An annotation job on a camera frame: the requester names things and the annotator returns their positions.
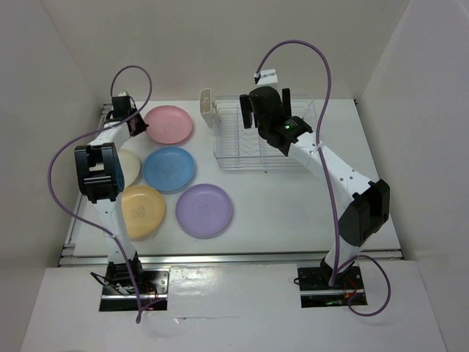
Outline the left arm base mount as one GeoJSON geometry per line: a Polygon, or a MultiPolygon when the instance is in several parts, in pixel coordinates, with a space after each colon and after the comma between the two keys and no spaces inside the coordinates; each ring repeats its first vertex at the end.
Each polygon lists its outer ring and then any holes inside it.
{"type": "Polygon", "coordinates": [[[104,275],[94,271],[91,271],[90,275],[102,287],[100,312],[136,312],[136,292],[139,292],[141,307],[145,311],[166,311],[168,308],[168,269],[139,268],[135,278],[138,290],[134,287],[125,265],[118,269],[109,265],[104,275]]]}

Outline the blue plate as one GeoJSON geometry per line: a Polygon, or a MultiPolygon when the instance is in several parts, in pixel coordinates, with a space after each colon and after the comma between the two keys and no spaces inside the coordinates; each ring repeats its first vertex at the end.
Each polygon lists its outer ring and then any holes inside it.
{"type": "Polygon", "coordinates": [[[142,175],[157,191],[174,192],[190,183],[196,171],[193,156],[180,147],[164,147],[149,154],[142,175]]]}

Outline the pink plate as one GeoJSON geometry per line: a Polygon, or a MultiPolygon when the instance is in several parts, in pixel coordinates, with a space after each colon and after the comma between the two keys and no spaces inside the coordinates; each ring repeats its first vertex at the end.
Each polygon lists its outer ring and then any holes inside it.
{"type": "Polygon", "coordinates": [[[146,133],[151,140],[160,144],[178,144],[186,140],[193,130],[193,120],[183,109],[172,106],[157,106],[145,117],[146,133]]]}

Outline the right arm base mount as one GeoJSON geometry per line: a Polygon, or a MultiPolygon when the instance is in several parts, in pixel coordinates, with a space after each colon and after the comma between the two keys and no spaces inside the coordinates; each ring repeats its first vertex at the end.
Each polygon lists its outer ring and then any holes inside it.
{"type": "Polygon", "coordinates": [[[361,270],[353,266],[342,278],[330,287],[322,278],[319,267],[298,268],[293,283],[300,289],[302,308],[346,307],[352,299],[352,306],[366,306],[366,294],[361,270]]]}

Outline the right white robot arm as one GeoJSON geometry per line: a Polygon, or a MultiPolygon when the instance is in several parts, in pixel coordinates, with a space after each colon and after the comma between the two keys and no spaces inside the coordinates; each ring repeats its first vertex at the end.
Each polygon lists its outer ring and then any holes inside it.
{"type": "Polygon", "coordinates": [[[303,118],[292,114],[290,91],[260,87],[240,96],[243,125],[325,182],[333,207],[334,245],[320,264],[322,283],[338,287],[367,239],[389,219],[390,187],[354,170],[303,118]]]}

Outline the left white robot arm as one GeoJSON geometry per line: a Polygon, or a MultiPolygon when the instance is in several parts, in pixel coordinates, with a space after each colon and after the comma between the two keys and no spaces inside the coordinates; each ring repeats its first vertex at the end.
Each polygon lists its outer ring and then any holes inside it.
{"type": "Polygon", "coordinates": [[[145,285],[145,274],[131,243],[122,215],[121,195],[125,177],[118,150],[130,138],[147,129],[134,99],[127,92],[111,98],[112,109],[98,136],[74,150],[80,192],[92,203],[105,229],[108,244],[106,276],[129,293],[145,285]]]}

